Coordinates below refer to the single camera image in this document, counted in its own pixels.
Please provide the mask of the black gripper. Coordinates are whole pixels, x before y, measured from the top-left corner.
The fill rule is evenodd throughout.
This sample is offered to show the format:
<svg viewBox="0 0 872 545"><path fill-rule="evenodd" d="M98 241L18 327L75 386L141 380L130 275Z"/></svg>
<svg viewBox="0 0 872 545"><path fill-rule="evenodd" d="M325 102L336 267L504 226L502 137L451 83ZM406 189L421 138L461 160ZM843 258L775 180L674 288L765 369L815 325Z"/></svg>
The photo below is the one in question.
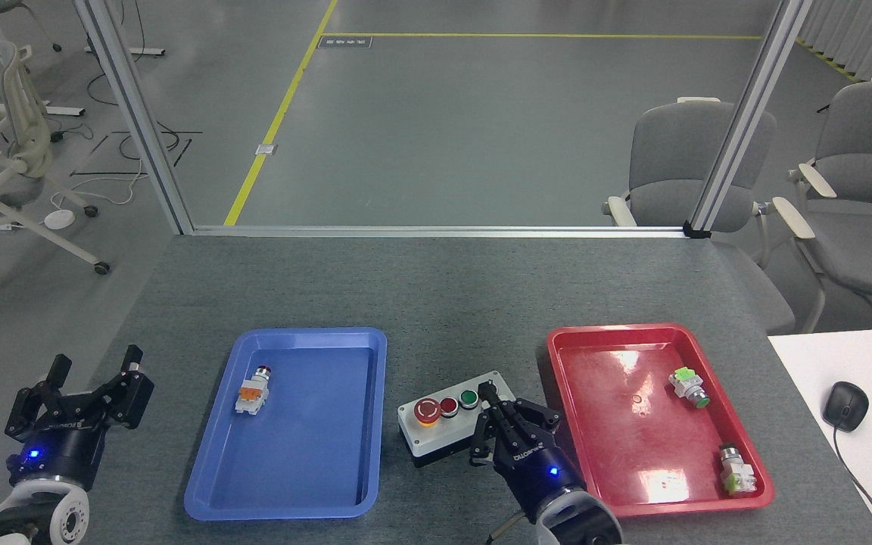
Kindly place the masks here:
<svg viewBox="0 0 872 545"><path fill-rule="evenodd" d="M154 383L141 370L142 356L138 345L129 345L118 375L94 390L92 396L95 406L100 408L100 417L35 430L43 406L45 416L65 414L61 388L72 366L66 355L56 355L46 377L33 387L20 388L5 425L7 437L23 444L18 454L7 458L9 483L58 479L73 485L93 485L103 456L107 426L118 424L135 430L148 407Z"/></svg>
<svg viewBox="0 0 872 545"><path fill-rule="evenodd" d="M477 392L489 407L475 421L469 462L493 463L530 523L537 523L540 511L557 497L584 489L584 477L555 439L560 411L534 401L511 401L506 430L496 386L480 384Z"/></svg>

